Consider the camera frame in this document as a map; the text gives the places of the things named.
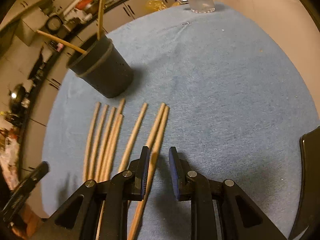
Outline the person's left hand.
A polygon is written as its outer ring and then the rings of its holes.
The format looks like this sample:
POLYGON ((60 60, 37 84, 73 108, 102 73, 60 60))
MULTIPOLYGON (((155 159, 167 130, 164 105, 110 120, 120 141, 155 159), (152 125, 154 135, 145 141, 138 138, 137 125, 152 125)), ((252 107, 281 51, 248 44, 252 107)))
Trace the person's left hand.
POLYGON ((11 231, 21 239, 30 239, 30 237, 44 224, 44 221, 30 207, 24 204, 18 213, 18 222, 13 222, 10 226, 11 231))

